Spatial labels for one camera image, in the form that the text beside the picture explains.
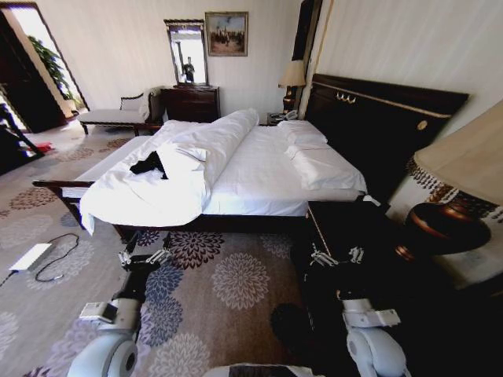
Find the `picture frame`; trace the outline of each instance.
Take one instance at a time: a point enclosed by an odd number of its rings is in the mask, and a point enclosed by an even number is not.
[[[204,15],[208,56],[248,56],[248,12],[206,12]]]

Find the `red object on floor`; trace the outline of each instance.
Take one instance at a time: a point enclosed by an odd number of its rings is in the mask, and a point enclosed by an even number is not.
[[[53,146],[51,145],[52,143],[47,142],[47,143],[40,143],[40,144],[35,144],[35,146],[40,149],[43,153],[50,151],[53,149]]]

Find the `mirror frame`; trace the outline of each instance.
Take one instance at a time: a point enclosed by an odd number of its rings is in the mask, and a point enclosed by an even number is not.
[[[178,86],[208,86],[208,79],[207,79],[207,55],[206,55],[206,38],[204,37],[204,20],[164,20],[164,24],[166,25],[166,32],[167,32],[167,38],[169,40],[169,47],[171,51],[171,59],[173,60],[173,68],[174,68],[174,76],[176,78],[176,82]],[[188,82],[180,82],[178,80],[179,74],[178,74],[178,67],[176,65],[176,60],[174,58],[174,52],[173,49],[171,48],[172,41],[171,41],[171,33],[170,33],[170,27],[171,26],[184,26],[184,25],[190,25],[190,26],[199,26],[201,30],[201,42],[203,43],[203,56],[204,56],[204,78],[206,80],[205,83],[188,83]]]

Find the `white duvet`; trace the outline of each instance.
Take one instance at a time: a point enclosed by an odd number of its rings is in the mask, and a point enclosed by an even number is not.
[[[241,141],[259,122],[253,109],[234,112],[203,127],[168,121],[140,148],[101,176],[80,200],[82,224],[92,234],[94,218],[111,224],[177,226],[197,218],[211,195],[211,187]],[[161,179],[158,170],[135,175],[130,167],[166,144],[206,150],[203,168]],[[164,166],[167,175],[170,167]]]

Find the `lamp base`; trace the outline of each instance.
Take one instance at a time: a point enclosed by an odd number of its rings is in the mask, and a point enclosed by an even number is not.
[[[283,97],[283,114],[293,110],[296,104],[296,86],[287,86],[286,95]]]
[[[489,227],[480,220],[484,202],[460,192],[448,203],[417,204],[406,219],[407,245],[397,247],[405,259],[421,254],[455,254],[481,247],[490,240]]]

